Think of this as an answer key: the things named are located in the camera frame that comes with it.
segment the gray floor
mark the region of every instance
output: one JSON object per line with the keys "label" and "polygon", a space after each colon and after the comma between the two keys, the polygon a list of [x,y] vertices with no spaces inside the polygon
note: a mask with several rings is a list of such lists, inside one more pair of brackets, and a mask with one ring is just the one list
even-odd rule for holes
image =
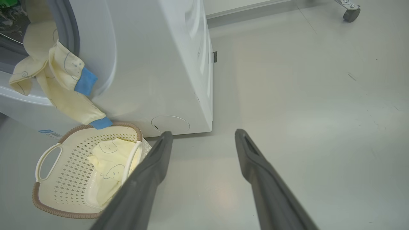
{"label": "gray floor", "polygon": [[[337,3],[321,0],[212,27],[213,131],[175,138],[148,229],[259,228],[238,164],[237,128],[321,229],[407,229],[409,2],[356,2],[362,12],[352,24],[342,22]],[[31,203],[36,162],[53,143],[13,120],[1,126],[5,229],[92,224]]]}

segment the laundry basket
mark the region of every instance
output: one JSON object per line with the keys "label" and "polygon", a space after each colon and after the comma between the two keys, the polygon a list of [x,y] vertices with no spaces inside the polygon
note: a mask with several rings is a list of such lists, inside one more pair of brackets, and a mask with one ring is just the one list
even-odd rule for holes
{"label": "laundry basket", "polygon": [[[136,145],[130,153],[124,169],[123,182],[130,174],[130,165],[134,155],[142,148],[140,157],[136,156],[139,163],[147,155],[151,146],[142,137],[138,127],[128,123],[114,123],[112,126],[96,130],[91,125],[76,127],[65,134],[61,140],[50,147],[40,158],[36,167],[36,183],[33,189],[34,205],[53,215],[75,218],[98,218],[103,207],[90,205],[94,180],[96,174],[93,165],[87,157],[92,149],[101,141],[120,138],[135,142]],[[40,177],[41,165],[47,155],[55,148],[60,148],[53,167],[46,178]]]}

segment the washing machine drum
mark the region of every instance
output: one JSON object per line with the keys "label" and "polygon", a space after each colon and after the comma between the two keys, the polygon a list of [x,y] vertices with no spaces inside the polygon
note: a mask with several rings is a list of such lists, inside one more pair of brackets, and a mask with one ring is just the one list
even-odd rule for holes
{"label": "washing machine drum", "polygon": [[69,0],[3,0],[0,4],[0,71],[13,73],[28,56],[23,40],[30,23],[53,20],[58,38],[78,56],[79,33]]}

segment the caster wheel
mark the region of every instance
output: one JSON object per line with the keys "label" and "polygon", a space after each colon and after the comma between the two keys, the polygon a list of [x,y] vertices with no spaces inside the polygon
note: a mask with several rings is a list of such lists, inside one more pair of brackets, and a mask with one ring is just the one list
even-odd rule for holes
{"label": "caster wheel", "polygon": [[344,20],[351,23],[357,19],[359,13],[361,12],[361,9],[356,9],[356,10],[346,10],[344,14]]}

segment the white washing machine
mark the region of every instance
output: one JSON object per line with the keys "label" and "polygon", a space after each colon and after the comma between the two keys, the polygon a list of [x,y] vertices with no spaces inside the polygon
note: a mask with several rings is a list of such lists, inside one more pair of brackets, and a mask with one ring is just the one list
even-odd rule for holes
{"label": "white washing machine", "polygon": [[[112,121],[144,137],[210,132],[212,46],[201,0],[47,0],[59,40],[98,81],[90,99]],[[24,26],[20,28],[21,36]],[[29,96],[12,90],[20,41],[0,36],[0,112],[35,130],[65,134],[78,122],[60,113],[35,80]]]}

